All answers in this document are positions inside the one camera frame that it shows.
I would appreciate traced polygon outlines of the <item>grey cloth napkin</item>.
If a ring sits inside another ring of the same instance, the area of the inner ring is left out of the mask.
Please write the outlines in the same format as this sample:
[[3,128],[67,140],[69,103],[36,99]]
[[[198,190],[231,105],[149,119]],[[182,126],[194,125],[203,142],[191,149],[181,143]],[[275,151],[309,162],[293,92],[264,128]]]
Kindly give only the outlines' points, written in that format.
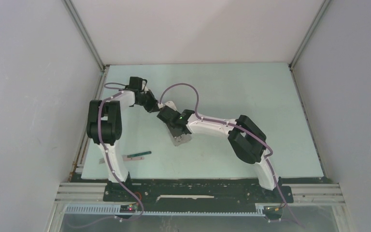
[[174,146],[180,146],[182,144],[188,143],[191,141],[191,134],[186,134],[179,128],[174,128],[170,125],[167,126],[171,142]]

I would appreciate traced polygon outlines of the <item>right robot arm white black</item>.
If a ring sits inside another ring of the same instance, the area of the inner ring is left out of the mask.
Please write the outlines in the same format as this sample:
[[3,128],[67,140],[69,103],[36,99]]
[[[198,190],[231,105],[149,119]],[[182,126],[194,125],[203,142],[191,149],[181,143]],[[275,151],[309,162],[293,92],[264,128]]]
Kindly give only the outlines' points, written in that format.
[[278,177],[269,161],[273,150],[266,143],[265,133],[248,116],[220,119],[200,116],[193,110],[180,113],[173,106],[160,104],[157,117],[166,124],[174,139],[192,134],[226,138],[237,158],[254,166],[259,185],[262,187],[263,199],[274,202],[281,196]]

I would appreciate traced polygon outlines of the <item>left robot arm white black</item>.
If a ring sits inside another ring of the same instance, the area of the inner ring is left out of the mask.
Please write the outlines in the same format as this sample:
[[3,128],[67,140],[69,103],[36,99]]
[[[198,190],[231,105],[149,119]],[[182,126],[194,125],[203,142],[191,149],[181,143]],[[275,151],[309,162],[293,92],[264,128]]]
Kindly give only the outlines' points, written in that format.
[[108,180],[120,183],[114,194],[121,201],[133,196],[133,187],[124,183],[129,179],[123,156],[119,154],[119,140],[123,132],[122,111],[134,105],[142,106],[146,112],[159,111],[158,101],[147,88],[147,80],[132,76],[129,84],[118,88],[118,92],[103,100],[89,103],[86,134],[100,148],[108,166]]

